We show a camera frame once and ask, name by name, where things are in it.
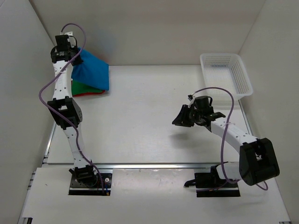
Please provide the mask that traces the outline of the blue t shirt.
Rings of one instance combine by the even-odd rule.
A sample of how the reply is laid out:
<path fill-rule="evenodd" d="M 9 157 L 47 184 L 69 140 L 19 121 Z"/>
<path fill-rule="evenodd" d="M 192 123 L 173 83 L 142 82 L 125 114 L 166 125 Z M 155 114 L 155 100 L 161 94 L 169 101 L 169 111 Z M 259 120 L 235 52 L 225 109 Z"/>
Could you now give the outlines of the blue t shirt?
<path fill-rule="evenodd" d="M 109 90 L 109 65 L 86 50 L 80 54 L 83 62 L 73 66 L 73 81 L 99 90 Z"/>

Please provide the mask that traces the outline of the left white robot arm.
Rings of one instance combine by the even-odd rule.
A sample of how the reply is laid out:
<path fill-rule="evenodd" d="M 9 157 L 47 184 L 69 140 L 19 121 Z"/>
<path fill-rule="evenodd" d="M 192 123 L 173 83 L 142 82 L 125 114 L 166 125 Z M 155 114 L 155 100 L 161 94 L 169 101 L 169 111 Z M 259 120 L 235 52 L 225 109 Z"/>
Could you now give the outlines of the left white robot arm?
<path fill-rule="evenodd" d="M 75 102 L 71 93 L 71 73 L 74 65 L 80 65 L 83 60 L 80 56 L 69 64 L 65 70 L 63 67 L 79 52 L 77 39 L 73 32 L 61 33 L 55 36 L 57 45 L 51 50 L 51 60 L 56 75 L 55 89 L 52 100 L 47 102 L 60 115 L 66 117 L 79 131 L 83 114 L 79 105 Z M 85 160 L 81 152 L 84 149 L 82 137 L 78 137 L 75 129 L 58 114 L 50 112 L 56 124 L 65 133 L 73 156 L 74 168 L 69 172 L 80 185 L 94 187 L 98 183 L 98 174 L 94 167 Z"/>

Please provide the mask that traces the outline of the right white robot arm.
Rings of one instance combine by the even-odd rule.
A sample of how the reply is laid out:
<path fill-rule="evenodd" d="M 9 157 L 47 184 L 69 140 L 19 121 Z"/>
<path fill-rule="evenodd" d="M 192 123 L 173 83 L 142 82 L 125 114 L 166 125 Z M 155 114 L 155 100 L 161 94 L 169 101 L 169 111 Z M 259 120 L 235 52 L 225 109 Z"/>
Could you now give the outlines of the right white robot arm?
<path fill-rule="evenodd" d="M 210 183 L 220 187 L 226 181 L 244 181 L 253 186 L 279 176 L 280 169 L 272 142 L 268 138 L 250 135 L 229 122 L 221 112 L 215 112 L 213 99 L 209 96 L 192 98 L 189 105 L 182 105 L 175 126 L 203 126 L 222 138 L 221 144 L 228 143 L 238 154 L 238 162 L 224 161 L 224 148 L 221 148 L 221 162 L 211 167 Z"/>

